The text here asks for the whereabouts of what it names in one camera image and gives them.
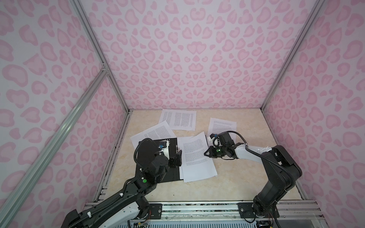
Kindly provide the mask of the blue folder black inside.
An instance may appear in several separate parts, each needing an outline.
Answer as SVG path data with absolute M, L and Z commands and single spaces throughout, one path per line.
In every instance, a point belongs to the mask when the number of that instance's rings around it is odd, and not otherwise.
M 155 178 L 158 183 L 180 181 L 183 174 L 178 168 L 168 166 L 169 159 L 160 152 L 159 142 L 167 140 L 170 142 L 169 152 L 178 152 L 177 138 L 152 140 L 145 138 L 139 142 L 134 152 L 136 162 L 136 176 Z

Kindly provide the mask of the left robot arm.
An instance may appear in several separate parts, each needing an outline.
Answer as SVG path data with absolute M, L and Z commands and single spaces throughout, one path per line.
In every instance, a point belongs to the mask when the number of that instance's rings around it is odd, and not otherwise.
M 170 168 L 182 165 L 182 150 L 168 159 L 163 153 L 156 155 L 153 161 L 135 177 L 128 179 L 123 188 L 100 204 L 84 210 L 69 212 L 63 228 L 112 228 L 119 223 L 138 218 L 150 217 L 150 204 L 145 196 L 156 189 Z

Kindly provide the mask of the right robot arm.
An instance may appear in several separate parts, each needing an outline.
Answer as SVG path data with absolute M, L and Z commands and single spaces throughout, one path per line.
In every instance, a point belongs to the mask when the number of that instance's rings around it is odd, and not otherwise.
M 263 164 L 268 181 L 253 199 L 252 210 L 256 217 L 273 215 L 276 204 L 295 187 L 297 179 L 302 176 L 301 168 L 282 145 L 266 148 L 249 146 L 236 131 L 211 134 L 209 140 L 213 145 L 204 156 L 261 161 Z

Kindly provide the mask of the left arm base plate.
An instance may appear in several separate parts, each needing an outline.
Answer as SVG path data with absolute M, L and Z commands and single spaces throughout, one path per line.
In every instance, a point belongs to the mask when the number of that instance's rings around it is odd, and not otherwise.
M 161 219 L 162 217 L 162 207 L 160 203 L 146 204 L 142 207 L 138 207 L 140 212 L 137 215 L 138 219 Z

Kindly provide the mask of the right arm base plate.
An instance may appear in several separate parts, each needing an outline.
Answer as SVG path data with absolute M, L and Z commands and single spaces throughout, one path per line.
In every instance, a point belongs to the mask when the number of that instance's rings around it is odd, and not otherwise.
M 239 202 L 237 204 L 240 218 L 242 219 L 273 219 L 279 218 L 279 211 L 277 207 L 269 206 L 264 212 L 253 208 L 253 202 Z

